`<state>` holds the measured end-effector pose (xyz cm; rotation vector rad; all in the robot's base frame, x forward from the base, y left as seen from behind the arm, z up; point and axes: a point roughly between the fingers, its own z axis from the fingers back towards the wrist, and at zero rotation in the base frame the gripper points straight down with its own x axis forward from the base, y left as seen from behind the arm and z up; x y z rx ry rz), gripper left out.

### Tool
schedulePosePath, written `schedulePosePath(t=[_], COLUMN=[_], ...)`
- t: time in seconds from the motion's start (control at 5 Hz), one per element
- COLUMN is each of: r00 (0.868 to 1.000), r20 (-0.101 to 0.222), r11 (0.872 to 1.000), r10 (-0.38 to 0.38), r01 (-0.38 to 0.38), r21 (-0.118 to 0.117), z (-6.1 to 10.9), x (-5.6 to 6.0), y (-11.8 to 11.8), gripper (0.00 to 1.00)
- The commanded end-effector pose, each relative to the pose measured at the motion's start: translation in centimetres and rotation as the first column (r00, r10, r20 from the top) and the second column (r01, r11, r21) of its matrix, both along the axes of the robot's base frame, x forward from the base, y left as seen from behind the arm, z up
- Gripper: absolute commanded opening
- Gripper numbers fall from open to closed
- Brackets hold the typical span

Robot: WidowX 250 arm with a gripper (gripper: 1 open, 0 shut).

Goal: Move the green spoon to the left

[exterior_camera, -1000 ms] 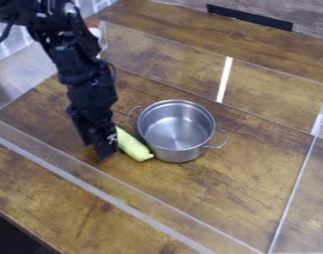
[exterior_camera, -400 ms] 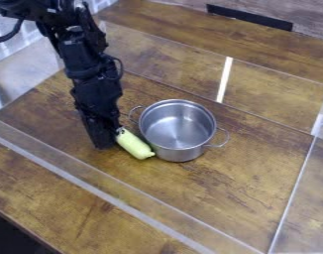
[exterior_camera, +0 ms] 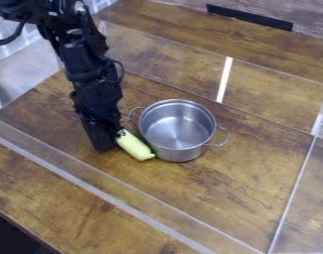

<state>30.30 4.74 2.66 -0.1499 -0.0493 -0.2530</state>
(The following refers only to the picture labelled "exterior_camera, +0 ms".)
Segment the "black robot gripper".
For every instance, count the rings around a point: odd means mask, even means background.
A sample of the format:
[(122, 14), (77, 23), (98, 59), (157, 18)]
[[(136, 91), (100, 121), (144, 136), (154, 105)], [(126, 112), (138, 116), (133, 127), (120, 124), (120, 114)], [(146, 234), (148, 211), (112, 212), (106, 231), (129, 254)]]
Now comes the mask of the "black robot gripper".
[(105, 35), (98, 31), (82, 0), (0, 0), (0, 17), (31, 24), (64, 63), (74, 90), (70, 98), (88, 128), (117, 128), (122, 65), (105, 56)]

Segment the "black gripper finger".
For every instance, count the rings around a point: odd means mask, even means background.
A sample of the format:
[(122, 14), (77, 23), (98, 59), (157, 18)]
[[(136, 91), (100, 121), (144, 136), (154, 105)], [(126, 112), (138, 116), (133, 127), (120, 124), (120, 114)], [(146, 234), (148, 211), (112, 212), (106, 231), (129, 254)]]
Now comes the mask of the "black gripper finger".
[(93, 148), (98, 152), (108, 151), (116, 145), (122, 127), (117, 121), (101, 120), (85, 112), (78, 113), (80, 122)]

